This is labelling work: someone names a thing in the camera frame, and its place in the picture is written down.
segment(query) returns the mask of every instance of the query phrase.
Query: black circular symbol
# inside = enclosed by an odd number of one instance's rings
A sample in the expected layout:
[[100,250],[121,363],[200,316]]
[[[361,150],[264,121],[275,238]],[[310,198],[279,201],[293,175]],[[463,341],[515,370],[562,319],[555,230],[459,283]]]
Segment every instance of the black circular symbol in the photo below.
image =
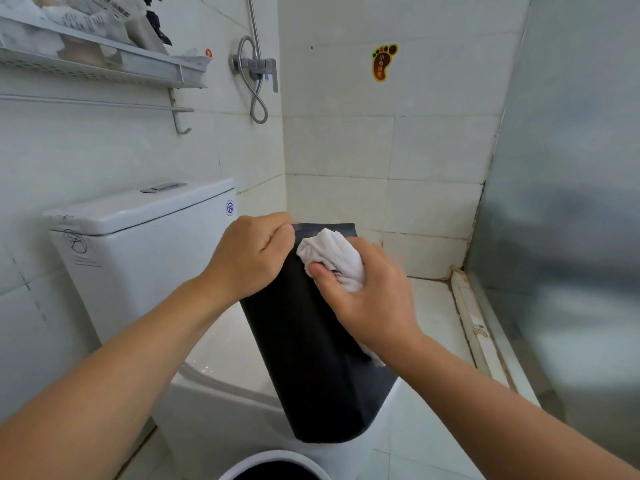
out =
[[65,236],[67,238],[67,245],[73,251],[78,254],[84,254],[86,252],[86,242],[80,234],[72,230],[66,230]]

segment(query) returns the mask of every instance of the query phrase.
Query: towel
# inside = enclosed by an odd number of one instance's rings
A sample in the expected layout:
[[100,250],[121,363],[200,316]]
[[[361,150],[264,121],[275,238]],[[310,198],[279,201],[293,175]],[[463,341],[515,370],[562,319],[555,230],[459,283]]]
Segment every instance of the towel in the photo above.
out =
[[[322,229],[315,237],[303,239],[296,250],[309,276],[308,266],[313,262],[324,264],[335,275],[335,279],[353,293],[361,290],[365,282],[364,265],[360,253],[338,231]],[[380,360],[366,345],[358,344],[361,350],[373,359],[377,367],[383,367]]]

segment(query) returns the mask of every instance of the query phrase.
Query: red sticker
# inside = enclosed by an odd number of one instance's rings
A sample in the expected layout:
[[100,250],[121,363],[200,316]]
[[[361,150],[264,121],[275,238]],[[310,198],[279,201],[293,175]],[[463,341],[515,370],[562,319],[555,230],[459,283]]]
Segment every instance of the red sticker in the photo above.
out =
[[397,53],[398,45],[396,43],[383,45],[373,53],[373,77],[375,77],[378,82],[387,79],[387,67],[391,65],[391,60]]

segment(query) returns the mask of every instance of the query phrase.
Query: shower valve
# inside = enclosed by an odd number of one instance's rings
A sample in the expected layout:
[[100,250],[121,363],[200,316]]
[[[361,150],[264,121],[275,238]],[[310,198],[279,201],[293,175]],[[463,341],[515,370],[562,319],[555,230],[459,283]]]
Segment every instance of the shower valve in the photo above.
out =
[[276,59],[249,59],[242,57],[238,59],[236,54],[231,56],[232,72],[240,73],[240,67],[249,72],[249,77],[253,80],[260,80],[263,75],[273,76],[273,92],[278,92],[278,69]]

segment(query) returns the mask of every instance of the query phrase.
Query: toilet tank lid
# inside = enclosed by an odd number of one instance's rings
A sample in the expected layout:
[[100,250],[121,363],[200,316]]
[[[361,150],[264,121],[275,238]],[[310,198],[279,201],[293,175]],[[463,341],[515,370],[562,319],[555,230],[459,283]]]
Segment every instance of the toilet tank lid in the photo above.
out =
[[232,178],[217,182],[167,182],[68,205],[43,215],[51,230],[105,235],[186,209],[233,188]]

